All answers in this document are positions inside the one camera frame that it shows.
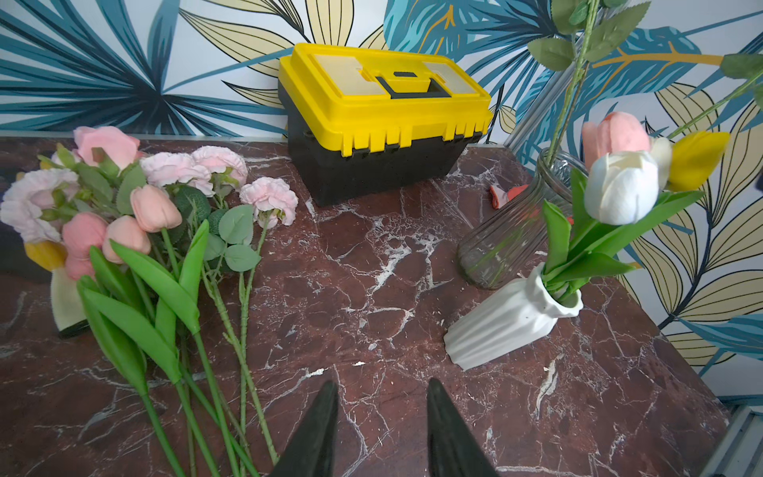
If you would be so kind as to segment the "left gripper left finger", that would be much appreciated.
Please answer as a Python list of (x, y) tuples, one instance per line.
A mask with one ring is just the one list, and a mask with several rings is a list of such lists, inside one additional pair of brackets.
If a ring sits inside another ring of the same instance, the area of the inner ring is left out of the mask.
[(269, 476), (332, 476), (338, 411), (338, 387), (327, 381)]

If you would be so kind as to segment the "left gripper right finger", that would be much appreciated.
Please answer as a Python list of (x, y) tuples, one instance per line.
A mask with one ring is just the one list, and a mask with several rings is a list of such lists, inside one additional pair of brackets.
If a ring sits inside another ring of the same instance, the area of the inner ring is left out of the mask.
[(431, 476), (499, 476), (435, 378), (427, 387), (427, 448)]

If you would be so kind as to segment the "large pink rose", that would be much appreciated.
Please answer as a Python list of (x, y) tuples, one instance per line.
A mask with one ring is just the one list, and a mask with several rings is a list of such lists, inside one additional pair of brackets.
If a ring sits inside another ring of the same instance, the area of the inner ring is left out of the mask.
[(103, 162), (103, 155), (96, 155), (95, 149), (101, 149), (119, 172), (128, 168), (141, 155), (140, 141), (114, 126), (95, 128), (80, 126), (74, 130), (74, 139), (77, 145), (77, 157), (93, 167), (99, 167), (99, 164)]

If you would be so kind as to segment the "pink tulip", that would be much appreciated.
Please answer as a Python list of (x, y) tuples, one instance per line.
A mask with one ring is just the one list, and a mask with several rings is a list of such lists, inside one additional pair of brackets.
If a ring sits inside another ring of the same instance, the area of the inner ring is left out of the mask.
[(186, 472), (150, 399), (146, 374), (148, 363), (153, 362), (175, 387), (192, 439), (210, 473), (219, 476), (220, 469), (196, 418), (190, 393), (198, 395), (199, 402), (207, 408), (215, 423), (220, 422), (220, 412), (193, 384), (177, 345), (179, 323), (183, 323), (193, 337), (200, 332), (198, 292), (208, 236), (208, 224), (203, 223), (178, 275), (172, 274), (151, 256), (110, 238), (107, 243), (121, 263), (116, 264), (93, 246), (89, 254), (95, 276), (84, 276), (77, 282), (85, 317), (97, 344), (121, 377), (137, 391), (160, 445), (178, 476), (184, 476)]
[(651, 150), (649, 135), (639, 119), (630, 113), (612, 112), (598, 124), (586, 122), (581, 133), (587, 170), (607, 154)]
[[(62, 238), (68, 253), (66, 270), (70, 278), (77, 282), (77, 292), (79, 293), (86, 289), (93, 291), (101, 289), (101, 282), (97, 280), (95, 268), (91, 261), (91, 249), (101, 249), (106, 230), (107, 223), (105, 220), (93, 213), (79, 213), (63, 228)], [(183, 476), (185, 474), (184, 469), (167, 438), (149, 397), (146, 381), (147, 362), (143, 352), (133, 340), (107, 320), (97, 308), (84, 302), (83, 309), (99, 348), (119, 374), (137, 391), (167, 460), (175, 474)]]
[[(209, 245), (210, 225), (204, 220), (196, 226), (187, 223), (189, 211), (187, 209), (178, 209), (176, 207), (175, 195), (172, 191), (156, 188), (154, 186), (145, 186), (136, 188), (131, 193), (131, 208), (133, 216), (138, 226), (147, 234), (150, 244), (157, 246), (158, 250), (153, 256), (159, 264), (162, 264), (174, 275), (179, 274), (181, 264), (184, 262), (188, 251), (191, 248), (191, 242), (203, 223), (209, 227), (209, 236), (207, 245), (203, 250), (202, 257), (202, 277), (198, 292), (202, 290), (207, 292), (204, 279), (205, 266), (212, 255), (212, 247)], [(220, 389), (218, 380), (212, 370), (208, 353), (201, 337), (200, 332), (197, 337), (193, 337), (196, 344), (199, 357), (204, 368), (205, 376), (210, 388), (210, 395), (206, 397), (213, 407), (220, 412), (219, 427), (224, 437), (224, 444), (230, 459), (232, 472), (236, 476), (246, 474), (256, 475), (258, 471), (252, 463), (248, 454), (248, 441), (246, 440), (246, 426), (240, 426), (238, 415), (233, 415), (230, 407), (225, 400), (225, 395)]]

